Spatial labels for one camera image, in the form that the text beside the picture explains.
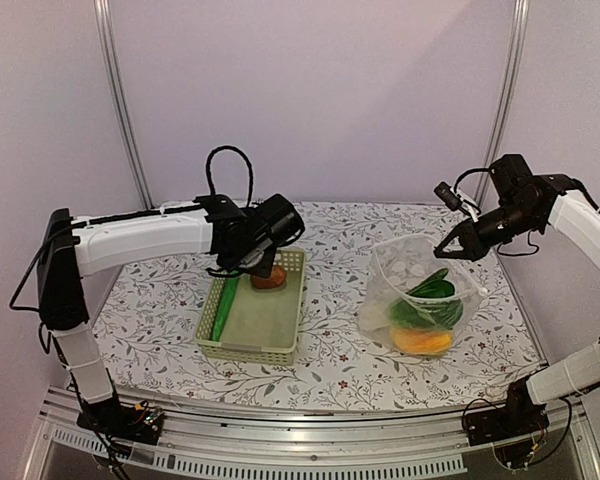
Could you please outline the light green cucumber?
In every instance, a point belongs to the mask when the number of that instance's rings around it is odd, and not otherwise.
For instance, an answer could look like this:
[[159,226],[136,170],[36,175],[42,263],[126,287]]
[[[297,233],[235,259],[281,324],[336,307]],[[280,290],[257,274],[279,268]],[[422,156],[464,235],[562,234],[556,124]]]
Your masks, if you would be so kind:
[[221,291],[214,322],[211,330],[211,340],[219,342],[223,333],[224,327],[228,320],[231,307],[233,305],[236,292],[239,286],[239,278],[227,278]]

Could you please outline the brown potato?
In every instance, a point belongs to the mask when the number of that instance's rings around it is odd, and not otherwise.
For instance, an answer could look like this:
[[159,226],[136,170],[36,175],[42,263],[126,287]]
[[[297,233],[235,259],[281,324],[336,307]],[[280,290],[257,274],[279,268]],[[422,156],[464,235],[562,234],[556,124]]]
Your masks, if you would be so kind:
[[258,290],[272,290],[278,287],[281,287],[285,284],[287,279],[287,272],[286,270],[279,266],[279,265],[275,265],[271,272],[270,275],[266,278],[264,277],[258,277],[255,275],[252,275],[250,277],[250,282],[251,285]]

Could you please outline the white green bok choy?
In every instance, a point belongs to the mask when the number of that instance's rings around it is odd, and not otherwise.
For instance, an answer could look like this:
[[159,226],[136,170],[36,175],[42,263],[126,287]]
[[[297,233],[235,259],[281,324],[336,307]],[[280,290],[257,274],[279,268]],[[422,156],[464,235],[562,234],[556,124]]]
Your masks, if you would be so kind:
[[366,332],[384,328],[448,331],[461,320],[464,306],[456,299],[456,288],[447,279],[448,268],[440,268],[406,292],[392,285],[368,290],[370,296],[359,313],[359,327]]

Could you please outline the clear zip top bag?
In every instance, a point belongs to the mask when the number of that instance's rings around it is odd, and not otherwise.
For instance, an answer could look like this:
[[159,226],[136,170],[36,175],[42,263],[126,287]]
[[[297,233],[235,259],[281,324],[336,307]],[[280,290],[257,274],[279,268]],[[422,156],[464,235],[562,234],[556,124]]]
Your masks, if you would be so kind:
[[371,249],[358,313],[365,337],[415,357],[438,357],[476,313],[488,290],[456,260],[434,256],[436,239],[409,234]]

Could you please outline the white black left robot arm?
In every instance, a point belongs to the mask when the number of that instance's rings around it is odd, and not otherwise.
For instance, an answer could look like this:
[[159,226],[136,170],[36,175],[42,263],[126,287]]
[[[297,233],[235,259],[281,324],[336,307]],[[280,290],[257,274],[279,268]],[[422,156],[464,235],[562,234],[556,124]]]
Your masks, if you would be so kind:
[[300,238],[305,226],[293,204],[275,194],[256,206],[221,194],[178,206],[102,217],[54,211],[25,273],[36,277],[38,315],[71,374],[91,419],[108,434],[128,426],[126,408],[89,325],[82,281],[102,271],[173,255],[211,255],[210,276],[268,276],[277,251]]

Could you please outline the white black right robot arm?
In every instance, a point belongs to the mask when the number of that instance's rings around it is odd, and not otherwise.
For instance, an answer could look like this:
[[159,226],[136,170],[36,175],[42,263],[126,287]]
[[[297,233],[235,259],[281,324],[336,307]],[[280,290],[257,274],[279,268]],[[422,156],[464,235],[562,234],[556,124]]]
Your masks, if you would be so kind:
[[[483,168],[498,195],[496,209],[468,213],[434,248],[439,259],[478,261],[516,236],[547,228],[569,239],[600,271],[600,206],[584,184],[565,174],[535,175],[520,154],[506,154]],[[517,436],[532,424],[535,407],[600,385],[600,337],[556,364],[508,388],[510,403],[497,427]]]

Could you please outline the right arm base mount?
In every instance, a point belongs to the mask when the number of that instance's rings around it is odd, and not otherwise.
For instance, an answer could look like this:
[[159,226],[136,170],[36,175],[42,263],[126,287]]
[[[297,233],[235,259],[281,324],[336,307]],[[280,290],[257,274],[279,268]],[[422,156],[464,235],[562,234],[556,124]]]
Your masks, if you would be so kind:
[[461,425],[471,446],[482,445],[539,432],[549,427],[546,405],[532,402],[526,378],[509,385],[503,406],[469,412]]

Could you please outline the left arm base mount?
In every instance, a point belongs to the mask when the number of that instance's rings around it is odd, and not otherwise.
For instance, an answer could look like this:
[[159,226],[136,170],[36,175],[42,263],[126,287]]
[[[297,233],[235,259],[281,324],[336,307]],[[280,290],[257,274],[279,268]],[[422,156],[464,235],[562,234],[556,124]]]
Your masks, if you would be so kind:
[[77,386],[74,386],[80,405],[77,425],[101,434],[108,439],[122,439],[131,442],[156,446],[160,439],[164,410],[151,406],[146,400],[134,406],[120,402],[119,395],[113,390],[113,396],[100,402],[87,402]]

